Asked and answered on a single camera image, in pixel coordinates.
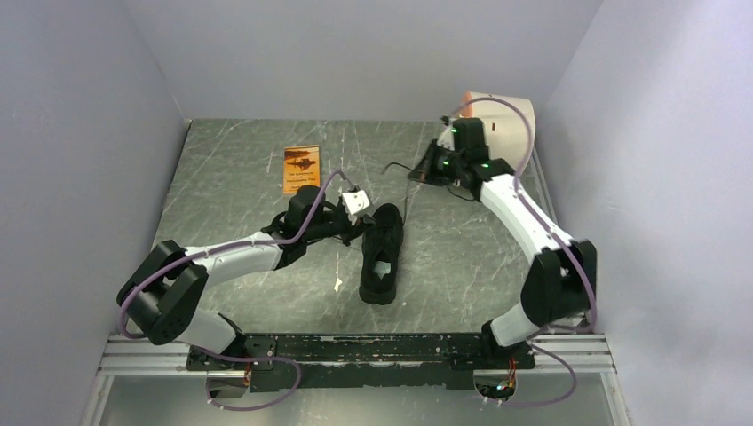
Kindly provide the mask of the orange book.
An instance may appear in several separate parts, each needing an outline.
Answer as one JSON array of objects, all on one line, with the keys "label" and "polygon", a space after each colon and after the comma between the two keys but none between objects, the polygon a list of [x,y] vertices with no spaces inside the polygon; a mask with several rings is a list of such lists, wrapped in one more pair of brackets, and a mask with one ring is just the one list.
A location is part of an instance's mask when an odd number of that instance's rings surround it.
[{"label": "orange book", "polygon": [[320,147],[318,145],[290,146],[283,151],[282,190],[292,195],[306,185],[321,185]]}]

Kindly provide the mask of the aluminium frame rail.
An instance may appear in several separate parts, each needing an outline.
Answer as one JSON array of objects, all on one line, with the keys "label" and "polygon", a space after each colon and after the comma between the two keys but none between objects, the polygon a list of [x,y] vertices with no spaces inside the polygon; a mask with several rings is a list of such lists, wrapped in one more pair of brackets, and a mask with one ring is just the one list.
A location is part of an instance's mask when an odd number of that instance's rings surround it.
[{"label": "aluminium frame rail", "polygon": [[[606,402],[613,422],[630,424],[628,408],[618,383],[616,368],[606,338],[602,335],[544,333],[525,342],[533,352],[535,367],[530,370],[514,367],[498,374],[482,370],[474,374],[474,388],[485,400],[500,399],[504,390],[516,393],[519,378],[524,374],[564,375],[570,380],[566,395],[572,398],[584,386],[587,375],[598,375],[604,387]],[[166,343],[155,346],[146,340],[129,339],[113,335],[108,339],[99,363],[97,387],[106,395],[116,377],[199,377],[205,380],[211,399],[239,398],[243,393],[273,395],[274,404],[291,399],[303,390],[355,390],[367,388],[302,389],[298,383],[277,391],[250,390],[250,372],[225,373],[213,376],[208,372],[191,372],[186,369],[190,348],[187,343]],[[252,364],[251,359],[235,363]],[[413,388],[425,386],[370,387]]]}]

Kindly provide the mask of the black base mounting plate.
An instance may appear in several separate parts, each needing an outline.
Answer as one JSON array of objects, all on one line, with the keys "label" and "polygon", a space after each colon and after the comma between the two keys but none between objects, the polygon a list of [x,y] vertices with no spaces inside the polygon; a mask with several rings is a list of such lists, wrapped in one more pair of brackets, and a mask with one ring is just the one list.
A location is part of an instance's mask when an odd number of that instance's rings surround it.
[{"label": "black base mounting plate", "polygon": [[474,374],[512,367],[530,370],[530,346],[517,343],[495,349],[481,333],[315,335],[251,334],[247,342],[257,363],[229,363],[189,350],[186,369],[225,373],[250,372],[250,390],[281,391],[293,383],[302,389],[444,386],[471,390]]}]

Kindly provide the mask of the black sneaker shoe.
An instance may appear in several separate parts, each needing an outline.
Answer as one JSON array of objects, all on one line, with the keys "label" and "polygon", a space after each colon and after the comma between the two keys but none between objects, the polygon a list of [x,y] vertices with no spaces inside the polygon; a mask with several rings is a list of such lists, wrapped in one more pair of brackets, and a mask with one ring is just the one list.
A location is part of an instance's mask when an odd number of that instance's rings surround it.
[{"label": "black sneaker shoe", "polygon": [[361,242],[359,296],[367,304],[386,305],[396,297],[404,224],[400,210],[392,203],[379,206],[373,219],[375,223],[364,233]]}]

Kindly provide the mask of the cream cylinder orange lid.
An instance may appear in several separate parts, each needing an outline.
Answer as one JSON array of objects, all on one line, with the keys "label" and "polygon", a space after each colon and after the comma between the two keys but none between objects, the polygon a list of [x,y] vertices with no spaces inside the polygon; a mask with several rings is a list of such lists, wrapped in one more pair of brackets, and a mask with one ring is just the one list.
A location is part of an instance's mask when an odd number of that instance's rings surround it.
[{"label": "cream cylinder orange lid", "polygon": [[467,91],[457,118],[481,119],[492,160],[504,159],[515,171],[526,168],[533,148],[527,130],[535,137],[535,110],[529,99]]}]

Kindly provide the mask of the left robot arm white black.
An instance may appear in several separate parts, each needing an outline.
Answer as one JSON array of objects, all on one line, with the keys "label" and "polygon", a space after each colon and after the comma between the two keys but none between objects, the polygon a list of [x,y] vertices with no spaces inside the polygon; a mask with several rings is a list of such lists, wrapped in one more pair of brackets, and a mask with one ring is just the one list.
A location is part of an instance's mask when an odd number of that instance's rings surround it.
[{"label": "left robot arm white black", "polygon": [[116,297],[123,320],[132,321],[154,345],[181,342],[207,350],[225,369],[238,367],[244,359],[269,368],[273,347],[253,342],[226,315],[200,309],[204,290],[285,268],[321,240],[336,238],[349,245],[365,230],[363,215],[370,205],[359,187],[332,203],[318,186],[306,185],[270,225],[250,236],[204,247],[162,241]]}]

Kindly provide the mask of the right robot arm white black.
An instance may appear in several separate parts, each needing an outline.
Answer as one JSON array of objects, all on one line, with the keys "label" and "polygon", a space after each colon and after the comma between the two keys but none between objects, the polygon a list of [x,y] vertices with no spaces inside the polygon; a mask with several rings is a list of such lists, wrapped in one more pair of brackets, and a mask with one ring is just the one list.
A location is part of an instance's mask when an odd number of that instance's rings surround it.
[{"label": "right robot arm white black", "polygon": [[519,173],[495,158],[480,118],[445,118],[418,167],[418,179],[454,185],[499,218],[530,263],[519,301],[482,326],[481,360],[501,367],[531,337],[564,328],[563,320],[594,312],[597,252],[576,241],[532,201]]}]

